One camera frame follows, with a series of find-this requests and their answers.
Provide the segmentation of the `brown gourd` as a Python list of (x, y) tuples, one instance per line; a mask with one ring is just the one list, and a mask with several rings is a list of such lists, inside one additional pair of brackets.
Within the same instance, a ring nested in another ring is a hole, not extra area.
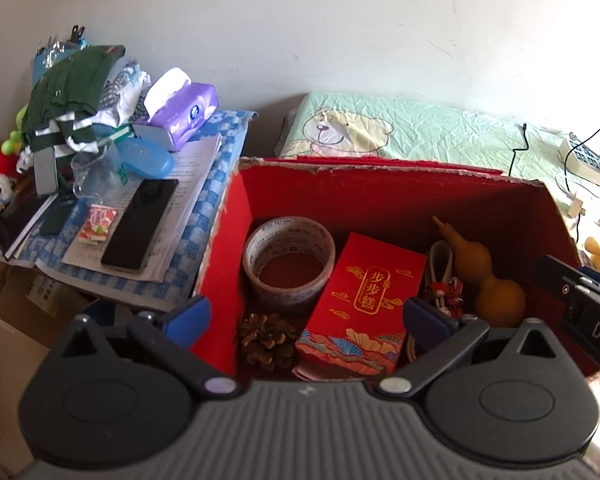
[(524, 318), (526, 295), (514, 281), (497, 278), (490, 252), (478, 242), (462, 237), (449, 223), (432, 217), (453, 252), (457, 277), (477, 289), (474, 310), (493, 327), (515, 327)]

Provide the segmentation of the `small red gift box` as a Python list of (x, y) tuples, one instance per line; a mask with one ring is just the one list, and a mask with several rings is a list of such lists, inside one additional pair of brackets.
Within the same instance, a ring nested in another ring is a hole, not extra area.
[(420, 289), (427, 258), (352, 233), (296, 343), (303, 380), (393, 373), (406, 338), (403, 307)]

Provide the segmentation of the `brown pine cone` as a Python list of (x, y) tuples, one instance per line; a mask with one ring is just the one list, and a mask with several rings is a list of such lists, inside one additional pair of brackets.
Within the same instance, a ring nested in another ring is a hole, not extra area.
[(276, 313), (249, 313), (237, 333), (239, 363), (262, 372), (290, 372), (298, 364), (294, 324)]

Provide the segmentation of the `clear packing tape roll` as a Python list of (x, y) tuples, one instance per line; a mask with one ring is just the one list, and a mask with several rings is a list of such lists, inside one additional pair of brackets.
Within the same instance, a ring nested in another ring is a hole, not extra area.
[(303, 217), (279, 217), (254, 230), (242, 251), (242, 268), (268, 306), (304, 306), (325, 287), (336, 261), (332, 234)]

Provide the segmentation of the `yellow orange plush toy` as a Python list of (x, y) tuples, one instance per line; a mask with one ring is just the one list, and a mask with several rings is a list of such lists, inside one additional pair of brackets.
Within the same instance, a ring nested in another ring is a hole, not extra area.
[(584, 242), (584, 249), (588, 254), (588, 260), (591, 261), (591, 266), (600, 272), (600, 243), (590, 236)]

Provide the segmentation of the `black smartphone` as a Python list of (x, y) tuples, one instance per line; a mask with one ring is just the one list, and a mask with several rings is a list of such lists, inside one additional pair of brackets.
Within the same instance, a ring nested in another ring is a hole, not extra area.
[(178, 188), (178, 179), (145, 179), (135, 191), (105, 248), (100, 264), (140, 272)]

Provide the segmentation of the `small red snack packet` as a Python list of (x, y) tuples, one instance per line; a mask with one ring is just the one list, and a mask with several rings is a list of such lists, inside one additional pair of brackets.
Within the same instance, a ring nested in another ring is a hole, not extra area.
[(117, 215), (116, 208), (99, 204), (92, 205), (79, 230), (78, 240), (91, 244), (106, 242)]

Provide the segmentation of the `cardboard carton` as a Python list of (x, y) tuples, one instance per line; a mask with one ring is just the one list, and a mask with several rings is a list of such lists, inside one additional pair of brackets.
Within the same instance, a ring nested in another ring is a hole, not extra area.
[(12, 266), (0, 293), (0, 474), (32, 462), (18, 422), (24, 389), (73, 317), (96, 298), (33, 269)]

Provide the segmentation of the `large red cardboard box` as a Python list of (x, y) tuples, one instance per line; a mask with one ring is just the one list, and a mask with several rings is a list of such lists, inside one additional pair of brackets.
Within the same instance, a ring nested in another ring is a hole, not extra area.
[(373, 157), (237, 164), (200, 268), (211, 322), (192, 352), (230, 376), (379, 378), (399, 366), (416, 326), (407, 301), (434, 282), (454, 316), (495, 327), (564, 309), (541, 292), (545, 256), (576, 266), (576, 248), (544, 184), (493, 170)]

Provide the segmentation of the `white power strip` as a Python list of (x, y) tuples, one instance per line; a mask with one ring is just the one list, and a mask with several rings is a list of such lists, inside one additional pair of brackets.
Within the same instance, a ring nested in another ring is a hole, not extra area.
[(567, 174), (600, 186), (600, 156), (590, 150), (573, 133), (562, 141), (558, 158)]

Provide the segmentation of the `blue checkered cloth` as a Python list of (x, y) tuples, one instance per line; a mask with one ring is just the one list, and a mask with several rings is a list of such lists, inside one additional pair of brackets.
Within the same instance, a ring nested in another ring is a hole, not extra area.
[(105, 244), (82, 244), (80, 227), (90, 210), (78, 200), (59, 234), (36, 226), (8, 259), (13, 268), (35, 269), (53, 280), (130, 306), (169, 311), (189, 297), (227, 179), (238, 159), (251, 110), (217, 110), (174, 155), (168, 175), (178, 188), (154, 237), (143, 270), (105, 268)]

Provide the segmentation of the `white paper documents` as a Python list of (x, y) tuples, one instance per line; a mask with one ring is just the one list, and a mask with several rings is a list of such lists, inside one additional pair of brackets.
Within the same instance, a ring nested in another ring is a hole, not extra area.
[(194, 205), (198, 200), (204, 181), (209, 175), (215, 156), (219, 154), (221, 143), (222, 136), (215, 134), (214, 136), (206, 136), (188, 142), (181, 151), (175, 153), (173, 169), (165, 179), (178, 179), (178, 188), (162, 218), (143, 270), (140, 272), (122, 271), (106, 268), (106, 266), (100, 264), (100, 258), (102, 258), (114, 229), (135, 191), (140, 186), (140, 182), (142, 182), (138, 179), (130, 182), (132, 188), (125, 195), (123, 202), (114, 207), (117, 209), (118, 215), (114, 220), (106, 242), (98, 244), (83, 243), (76, 237), (65, 252), (62, 262), (69, 266), (110, 274), (118, 278), (161, 282), (166, 275), (166, 269), (174, 255), (175, 248), (184, 234), (186, 223), (193, 212)]

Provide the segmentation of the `blue glasses case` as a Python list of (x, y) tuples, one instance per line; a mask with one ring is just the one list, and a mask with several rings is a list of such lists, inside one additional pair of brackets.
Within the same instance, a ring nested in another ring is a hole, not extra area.
[(125, 168), (145, 179), (164, 179), (172, 171), (174, 160), (169, 151), (140, 138), (126, 138), (117, 143)]

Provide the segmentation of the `clear plastic cup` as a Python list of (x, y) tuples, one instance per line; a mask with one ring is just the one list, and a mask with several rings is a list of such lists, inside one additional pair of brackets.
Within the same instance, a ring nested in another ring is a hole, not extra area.
[(102, 205), (114, 204), (129, 181), (118, 148), (108, 138), (77, 152), (70, 167), (74, 196)]

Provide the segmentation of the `purple tissue pack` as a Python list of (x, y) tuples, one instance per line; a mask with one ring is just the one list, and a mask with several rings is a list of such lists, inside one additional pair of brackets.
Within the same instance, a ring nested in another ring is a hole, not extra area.
[(213, 84), (193, 82), (173, 67), (149, 88), (144, 107), (148, 116), (134, 122), (135, 135), (174, 153), (219, 108), (219, 98)]

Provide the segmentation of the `red plush toy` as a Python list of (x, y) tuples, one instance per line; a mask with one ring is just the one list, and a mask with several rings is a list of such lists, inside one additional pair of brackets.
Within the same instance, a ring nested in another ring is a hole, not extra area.
[(9, 178), (19, 178), (17, 171), (18, 155), (4, 155), (0, 149), (0, 174)]

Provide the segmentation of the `green striped clothing pile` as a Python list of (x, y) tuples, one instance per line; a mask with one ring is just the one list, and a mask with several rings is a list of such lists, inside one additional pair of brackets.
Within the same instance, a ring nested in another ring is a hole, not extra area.
[(52, 148), (56, 164), (146, 114), (148, 73), (120, 46), (89, 46), (54, 63), (31, 90), (22, 118), (20, 174), (33, 167), (38, 151)]

